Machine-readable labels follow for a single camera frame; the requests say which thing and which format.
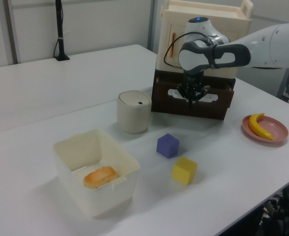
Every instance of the bread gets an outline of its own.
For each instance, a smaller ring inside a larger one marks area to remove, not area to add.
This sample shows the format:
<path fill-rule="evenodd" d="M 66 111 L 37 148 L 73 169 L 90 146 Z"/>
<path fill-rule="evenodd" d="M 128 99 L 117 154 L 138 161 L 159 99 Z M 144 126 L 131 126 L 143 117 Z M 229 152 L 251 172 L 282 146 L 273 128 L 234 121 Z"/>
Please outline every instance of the bread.
<path fill-rule="evenodd" d="M 116 171 L 111 166 L 105 166 L 85 176 L 83 179 L 83 185 L 87 188 L 95 189 L 116 178 Z"/>

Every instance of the yellow cube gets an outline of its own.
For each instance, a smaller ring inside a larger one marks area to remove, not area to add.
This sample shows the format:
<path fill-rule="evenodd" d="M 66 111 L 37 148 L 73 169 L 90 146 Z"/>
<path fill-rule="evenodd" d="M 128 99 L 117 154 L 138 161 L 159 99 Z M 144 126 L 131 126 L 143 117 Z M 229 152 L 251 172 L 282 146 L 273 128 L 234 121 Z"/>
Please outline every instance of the yellow cube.
<path fill-rule="evenodd" d="M 174 164 L 172 177 L 185 185 L 188 185 L 194 178 L 198 164 L 188 158 L 181 157 Z"/>

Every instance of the purple cube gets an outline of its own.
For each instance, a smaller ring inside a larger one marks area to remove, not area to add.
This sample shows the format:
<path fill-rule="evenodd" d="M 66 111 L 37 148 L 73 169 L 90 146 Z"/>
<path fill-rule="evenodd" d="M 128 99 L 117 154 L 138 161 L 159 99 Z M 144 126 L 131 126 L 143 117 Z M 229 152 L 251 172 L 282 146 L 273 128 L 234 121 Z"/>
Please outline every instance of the purple cube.
<path fill-rule="evenodd" d="M 165 134 L 158 139 L 156 151 L 167 158 L 171 158 L 178 153 L 179 140 L 170 134 Z"/>

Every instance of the translucent plastic container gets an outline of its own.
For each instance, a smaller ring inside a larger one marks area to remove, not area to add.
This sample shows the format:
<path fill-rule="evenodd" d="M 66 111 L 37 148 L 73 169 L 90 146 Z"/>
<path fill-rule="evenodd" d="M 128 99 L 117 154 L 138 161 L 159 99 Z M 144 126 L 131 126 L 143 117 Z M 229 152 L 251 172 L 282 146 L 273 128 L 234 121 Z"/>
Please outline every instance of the translucent plastic container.
<path fill-rule="evenodd" d="M 62 185 L 87 217 L 98 216 L 132 197 L 139 163 L 105 131 L 97 129 L 54 144 Z M 83 178 L 111 166 L 117 179 L 97 189 L 83 185 Z"/>

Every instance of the cup lid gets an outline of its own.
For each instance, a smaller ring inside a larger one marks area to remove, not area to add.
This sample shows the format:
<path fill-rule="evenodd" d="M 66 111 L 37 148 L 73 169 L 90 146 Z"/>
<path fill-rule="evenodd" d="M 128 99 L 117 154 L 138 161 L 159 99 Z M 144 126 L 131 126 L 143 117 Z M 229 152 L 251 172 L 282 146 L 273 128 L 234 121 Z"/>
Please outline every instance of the cup lid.
<path fill-rule="evenodd" d="M 143 106 L 151 103 L 148 95 L 137 90 L 123 92 L 119 95 L 119 99 L 128 106 Z"/>

